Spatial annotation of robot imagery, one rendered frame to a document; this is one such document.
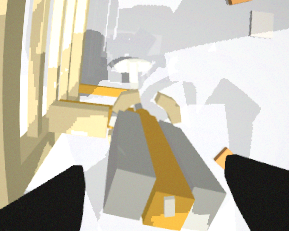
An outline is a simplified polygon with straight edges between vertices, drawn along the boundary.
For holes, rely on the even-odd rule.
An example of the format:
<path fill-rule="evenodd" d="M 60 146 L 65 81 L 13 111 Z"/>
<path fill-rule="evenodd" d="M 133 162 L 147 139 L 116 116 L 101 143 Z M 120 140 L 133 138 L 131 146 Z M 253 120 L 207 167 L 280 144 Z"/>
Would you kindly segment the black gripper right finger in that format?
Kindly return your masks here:
<path fill-rule="evenodd" d="M 224 175 L 250 231 L 289 231 L 289 171 L 262 161 L 225 156 Z"/>

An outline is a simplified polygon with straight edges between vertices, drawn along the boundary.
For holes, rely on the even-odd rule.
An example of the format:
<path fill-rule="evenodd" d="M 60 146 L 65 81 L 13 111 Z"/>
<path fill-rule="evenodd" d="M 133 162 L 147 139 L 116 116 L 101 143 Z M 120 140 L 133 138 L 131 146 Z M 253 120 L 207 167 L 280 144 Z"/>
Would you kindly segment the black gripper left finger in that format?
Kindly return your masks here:
<path fill-rule="evenodd" d="M 0 209 L 0 231 L 80 231 L 86 184 L 74 164 Z"/>

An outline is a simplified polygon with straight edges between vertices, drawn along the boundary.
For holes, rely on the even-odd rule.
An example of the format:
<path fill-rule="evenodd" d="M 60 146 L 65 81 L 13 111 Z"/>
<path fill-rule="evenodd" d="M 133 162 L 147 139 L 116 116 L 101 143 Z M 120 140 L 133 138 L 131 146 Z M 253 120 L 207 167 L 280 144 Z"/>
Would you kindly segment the orange rectangular block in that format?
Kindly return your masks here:
<path fill-rule="evenodd" d="M 232 153 L 232 151 L 225 147 L 224 150 L 218 153 L 217 156 L 214 156 L 213 159 L 216 160 L 218 164 L 220 164 L 221 168 L 225 168 L 225 156 L 232 155 Z"/>
<path fill-rule="evenodd" d="M 241 2 L 249 2 L 250 0 L 228 0 L 229 1 L 229 6 L 233 5 L 233 3 L 236 3 L 236 5 L 238 5 L 238 3 Z"/>

